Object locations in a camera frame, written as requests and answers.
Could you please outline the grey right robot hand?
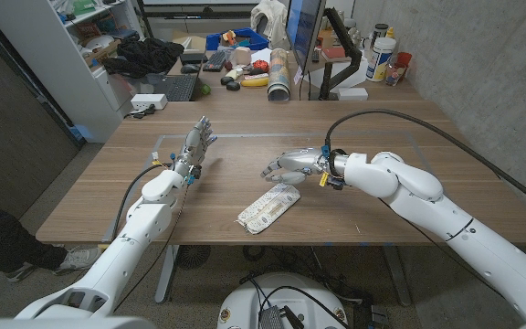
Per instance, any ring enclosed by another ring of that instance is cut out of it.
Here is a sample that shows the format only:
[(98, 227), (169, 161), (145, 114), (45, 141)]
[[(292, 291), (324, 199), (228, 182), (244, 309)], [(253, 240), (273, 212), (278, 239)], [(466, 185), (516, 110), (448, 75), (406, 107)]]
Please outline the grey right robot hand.
[(260, 176), (267, 182), (296, 185), (309, 175), (320, 175), (328, 170), (328, 160), (322, 150), (300, 148), (285, 152), (271, 161)]

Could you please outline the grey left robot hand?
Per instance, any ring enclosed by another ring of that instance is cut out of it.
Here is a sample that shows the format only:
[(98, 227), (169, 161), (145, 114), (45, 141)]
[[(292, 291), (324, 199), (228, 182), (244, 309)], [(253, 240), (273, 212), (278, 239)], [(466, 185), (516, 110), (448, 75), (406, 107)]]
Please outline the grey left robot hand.
[(200, 178), (201, 163), (205, 159), (207, 148), (217, 139), (212, 132), (210, 120), (203, 116), (185, 137), (180, 153), (174, 161), (173, 170), (176, 173)]

